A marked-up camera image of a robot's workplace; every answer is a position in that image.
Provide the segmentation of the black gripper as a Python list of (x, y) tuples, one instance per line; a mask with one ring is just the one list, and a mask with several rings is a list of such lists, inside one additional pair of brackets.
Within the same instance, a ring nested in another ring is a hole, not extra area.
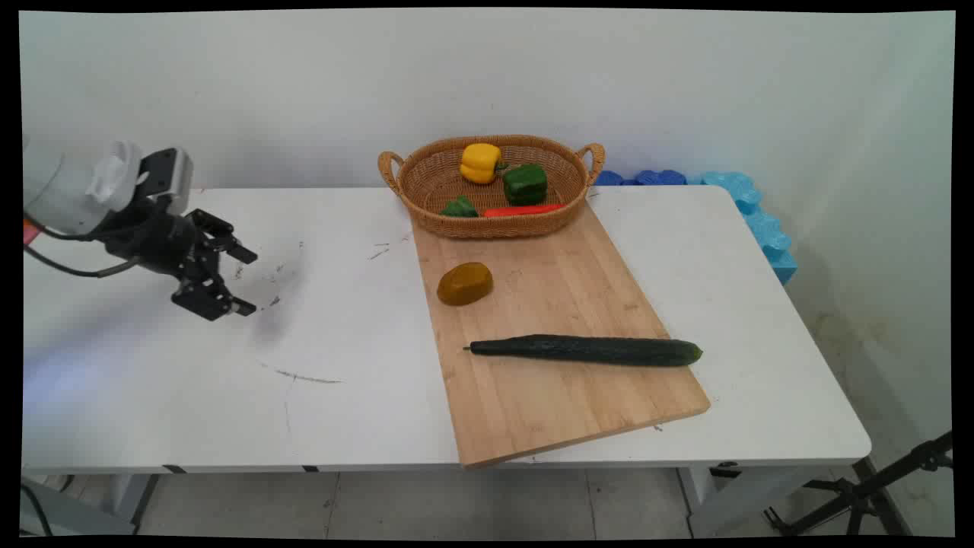
[(237, 298), (219, 273), (219, 263), (185, 263), (199, 240), (203, 250), (225, 253), (243, 264), (257, 261), (236, 236), (234, 226), (204, 209), (187, 216), (158, 212), (155, 204), (135, 204), (111, 214), (97, 226), (97, 240), (119, 259), (180, 281), (171, 302), (206, 320), (237, 314), (250, 316), (257, 308)]

